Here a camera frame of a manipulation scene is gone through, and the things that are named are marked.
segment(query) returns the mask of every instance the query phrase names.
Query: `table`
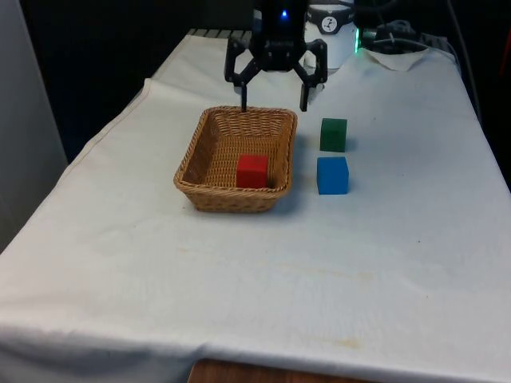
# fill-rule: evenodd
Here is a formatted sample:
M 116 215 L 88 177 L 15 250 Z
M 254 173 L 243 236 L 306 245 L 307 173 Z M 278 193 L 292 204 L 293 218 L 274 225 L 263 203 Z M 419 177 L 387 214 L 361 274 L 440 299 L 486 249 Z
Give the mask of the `table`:
M 353 56 L 299 113 L 291 194 L 214 215 L 172 177 L 201 112 L 240 102 L 225 46 L 186 37 L 0 256 L 0 376 L 186 381 L 215 358 L 511 381 L 511 198 L 453 62 Z M 299 87 L 262 73 L 248 102 L 297 111 Z M 349 120 L 345 196 L 316 190 L 322 116 Z

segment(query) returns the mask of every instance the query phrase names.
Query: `white device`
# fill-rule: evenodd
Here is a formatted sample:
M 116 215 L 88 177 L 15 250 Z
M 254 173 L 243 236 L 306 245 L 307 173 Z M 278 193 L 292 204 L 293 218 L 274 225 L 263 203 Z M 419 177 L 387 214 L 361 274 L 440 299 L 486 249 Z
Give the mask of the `white device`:
M 357 27 L 353 23 L 353 9 L 336 4 L 335 0 L 327 3 L 321 0 L 320 5 L 311 0 L 307 11 L 305 41 L 320 38 L 327 43 L 328 69 L 333 70 L 340 68 L 355 51 Z M 315 57 L 306 54 L 305 65 L 314 68 Z

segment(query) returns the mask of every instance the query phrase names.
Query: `green cube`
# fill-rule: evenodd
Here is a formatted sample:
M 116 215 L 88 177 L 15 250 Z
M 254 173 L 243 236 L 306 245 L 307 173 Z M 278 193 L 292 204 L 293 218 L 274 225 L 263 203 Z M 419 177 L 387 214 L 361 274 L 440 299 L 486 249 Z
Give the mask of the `green cube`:
M 344 152 L 346 149 L 347 126 L 347 120 L 323 118 L 321 124 L 321 151 Z

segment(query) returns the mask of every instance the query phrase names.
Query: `dark background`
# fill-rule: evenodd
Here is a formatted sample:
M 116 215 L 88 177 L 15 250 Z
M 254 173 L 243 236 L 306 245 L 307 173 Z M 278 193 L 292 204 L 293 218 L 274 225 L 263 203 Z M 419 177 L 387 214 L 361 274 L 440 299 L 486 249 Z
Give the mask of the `dark background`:
M 483 129 L 511 187 L 510 64 L 505 76 L 498 74 L 511 1 L 453 3 L 475 72 Z M 249 30 L 252 23 L 252 2 L 244 0 L 22 0 L 22 8 L 68 160 L 132 100 L 190 28 Z M 402 0 L 383 16 L 447 36 L 461 56 L 445 0 Z M 375 26 L 378 19 L 358 15 L 356 23 Z

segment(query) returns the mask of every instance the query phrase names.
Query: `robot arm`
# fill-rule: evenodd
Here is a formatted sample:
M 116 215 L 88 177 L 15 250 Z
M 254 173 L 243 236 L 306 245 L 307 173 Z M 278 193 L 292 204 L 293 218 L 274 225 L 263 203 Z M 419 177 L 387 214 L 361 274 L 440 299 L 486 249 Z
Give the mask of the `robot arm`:
M 309 91 L 327 81 L 327 44 L 323 40 L 306 43 L 305 21 L 308 0 L 255 0 L 254 25 L 250 42 L 239 38 L 228 40 L 225 80 L 241 88 L 241 108 L 247 110 L 247 85 L 261 70 L 265 72 L 294 70 L 302 80 L 300 108 L 307 111 Z M 236 59 L 246 49 L 252 60 L 241 73 L 235 73 Z M 316 57 L 313 74 L 299 63 L 306 51 Z

